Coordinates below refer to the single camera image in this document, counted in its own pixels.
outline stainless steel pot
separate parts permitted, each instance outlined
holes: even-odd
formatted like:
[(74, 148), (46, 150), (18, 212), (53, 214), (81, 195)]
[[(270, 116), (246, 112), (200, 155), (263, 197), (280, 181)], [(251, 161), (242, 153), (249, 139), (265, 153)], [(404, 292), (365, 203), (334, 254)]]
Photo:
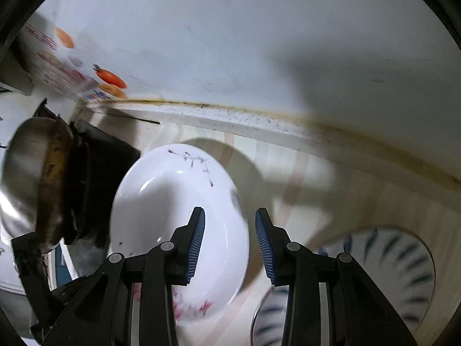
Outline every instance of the stainless steel pot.
[(0, 178), (0, 220), (7, 239), (37, 232), (42, 253), (61, 239), (72, 132), (61, 119), (33, 117), (16, 130)]

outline white ceramic bowl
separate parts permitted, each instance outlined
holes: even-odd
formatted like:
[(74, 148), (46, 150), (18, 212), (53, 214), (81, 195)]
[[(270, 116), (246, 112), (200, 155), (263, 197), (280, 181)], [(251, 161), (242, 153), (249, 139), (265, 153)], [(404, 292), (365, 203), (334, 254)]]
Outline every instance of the white ceramic bowl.
[(238, 204), (234, 183), (208, 153), (186, 144), (159, 147), (131, 167), (117, 190), (109, 252), (144, 254), (170, 240), (201, 206), (206, 226), (195, 276), (174, 287), (173, 300), (177, 321), (209, 316), (234, 299), (245, 276), (248, 225)]

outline white plate with blue pattern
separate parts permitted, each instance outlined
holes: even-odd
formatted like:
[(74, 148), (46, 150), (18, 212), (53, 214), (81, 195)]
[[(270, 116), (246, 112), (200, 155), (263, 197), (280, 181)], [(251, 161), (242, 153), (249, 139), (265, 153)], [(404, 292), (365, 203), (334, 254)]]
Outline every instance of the white plate with blue pattern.
[[(410, 331), (421, 324), (432, 301), (435, 268), (426, 245), (409, 232), (388, 227), (369, 228), (325, 244), (316, 253), (336, 257), (350, 253), (386, 295)], [(272, 287), (256, 310), (252, 346), (280, 346), (285, 323), (288, 286)], [(326, 291), (320, 290), (322, 345), (328, 345)]]

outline wall stain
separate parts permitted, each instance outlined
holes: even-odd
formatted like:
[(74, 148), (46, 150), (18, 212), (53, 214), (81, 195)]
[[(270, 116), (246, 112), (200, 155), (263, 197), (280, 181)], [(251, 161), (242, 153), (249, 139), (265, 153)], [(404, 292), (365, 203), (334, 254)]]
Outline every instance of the wall stain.
[(315, 133), (309, 134), (306, 138), (312, 141), (310, 144), (317, 145), (334, 145), (344, 149), (355, 149), (370, 156), (389, 161), (403, 169), (413, 172), (426, 180), (441, 185), (442, 187), (455, 192), (461, 193), (461, 179), (451, 175), (445, 170), (420, 159), (413, 154), (400, 148), (395, 148), (390, 144), (383, 143), (376, 138), (366, 136), (348, 129), (338, 128), (331, 125), (315, 122), (305, 116), (292, 114), (274, 113), (264, 110), (249, 110), (235, 106), (222, 106), (217, 104), (208, 104), (191, 101), (165, 100), (161, 95), (157, 99), (129, 99), (129, 100), (105, 100), (90, 105), (123, 105), (123, 104), (146, 104), (157, 106), (187, 106), (195, 108), (207, 108), (215, 110), (226, 110), (238, 113), (247, 113), (256, 117), (261, 116), (273, 120), (280, 120), (291, 123), (298, 127), (304, 127)]

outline white wall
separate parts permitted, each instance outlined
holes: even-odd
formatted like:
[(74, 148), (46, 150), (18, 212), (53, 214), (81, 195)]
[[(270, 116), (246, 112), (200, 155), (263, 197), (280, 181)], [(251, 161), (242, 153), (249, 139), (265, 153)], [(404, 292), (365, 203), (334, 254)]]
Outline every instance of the white wall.
[(39, 12), (130, 98), (307, 116), (461, 174), (461, 52), (422, 0), (49, 0)]
[[(75, 101), (54, 92), (50, 87), (39, 85), (30, 96), (9, 91), (0, 93), (0, 145), (8, 146), (16, 129), (33, 116), (45, 98), (47, 108), (59, 114), (64, 121), (70, 120), (75, 109)], [(4, 152), (0, 149), (0, 169)]]

